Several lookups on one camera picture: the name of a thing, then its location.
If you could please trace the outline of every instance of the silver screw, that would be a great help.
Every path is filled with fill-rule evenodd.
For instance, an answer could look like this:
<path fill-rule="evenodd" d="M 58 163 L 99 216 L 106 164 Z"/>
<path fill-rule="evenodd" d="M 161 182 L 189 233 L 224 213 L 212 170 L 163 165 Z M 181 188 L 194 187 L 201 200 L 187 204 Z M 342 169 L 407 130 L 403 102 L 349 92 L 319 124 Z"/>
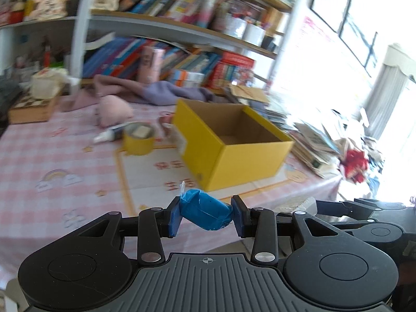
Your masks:
<path fill-rule="evenodd" d="M 270 252 L 259 252 L 256 253 L 256 255 L 254 256 L 254 258 L 262 263 L 269 263 L 272 262 L 273 260 L 275 260 L 275 255 L 270 253 Z"/>
<path fill-rule="evenodd" d="M 147 263 L 154 263 L 162 259 L 162 256 L 156 252 L 146 252 L 141 255 L 141 260 Z"/>

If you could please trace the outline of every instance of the chessboard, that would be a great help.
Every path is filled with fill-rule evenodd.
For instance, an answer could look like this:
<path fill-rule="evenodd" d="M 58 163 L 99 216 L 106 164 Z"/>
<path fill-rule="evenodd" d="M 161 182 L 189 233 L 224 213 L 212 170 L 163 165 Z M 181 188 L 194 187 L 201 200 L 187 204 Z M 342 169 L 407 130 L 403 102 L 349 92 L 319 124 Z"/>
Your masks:
<path fill-rule="evenodd" d="M 23 95 L 9 110 L 9 123 L 22 124 L 33 122 L 47 122 L 55 108 L 59 94 L 52 99 L 37 100 L 30 94 Z"/>

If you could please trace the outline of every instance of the pink can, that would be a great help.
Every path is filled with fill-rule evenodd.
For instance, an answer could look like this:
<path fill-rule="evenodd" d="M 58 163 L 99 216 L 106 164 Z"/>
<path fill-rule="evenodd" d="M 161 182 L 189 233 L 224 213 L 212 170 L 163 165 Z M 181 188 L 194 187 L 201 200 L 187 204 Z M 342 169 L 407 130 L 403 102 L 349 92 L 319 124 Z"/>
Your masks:
<path fill-rule="evenodd" d="M 164 54 L 164 49 L 153 47 L 143 48 L 139 64 L 139 73 L 137 74 L 138 82 L 151 84 L 160 80 Z"/>

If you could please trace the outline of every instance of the window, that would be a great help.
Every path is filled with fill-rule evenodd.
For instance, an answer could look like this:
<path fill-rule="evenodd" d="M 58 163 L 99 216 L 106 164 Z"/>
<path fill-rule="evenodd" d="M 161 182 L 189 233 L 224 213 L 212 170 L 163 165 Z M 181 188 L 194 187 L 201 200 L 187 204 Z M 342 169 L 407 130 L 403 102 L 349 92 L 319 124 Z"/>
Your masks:
<path fill-rule="evenodd" d="M 377 32 L 368 0 L 313 0 L 311 9 L 345 43 L 372 76 L 377 65 Z"/>

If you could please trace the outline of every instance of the yellow tape roll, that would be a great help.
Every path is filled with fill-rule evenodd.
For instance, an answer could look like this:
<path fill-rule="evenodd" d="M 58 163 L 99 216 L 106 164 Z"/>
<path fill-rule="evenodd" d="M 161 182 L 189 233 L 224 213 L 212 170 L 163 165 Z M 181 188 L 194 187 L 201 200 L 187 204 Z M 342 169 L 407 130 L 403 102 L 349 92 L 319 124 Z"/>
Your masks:
<path fill-rule="evenodd" d="M 140 138 L 135 135 L 140 127 L 147 127 L 150 129 L 145 138 Z M 153 150 L 154 141 L 155 129 L 147 123 L 133 122 L 124 127 L 124 150 L 130 155 L 147 155 Z"/>

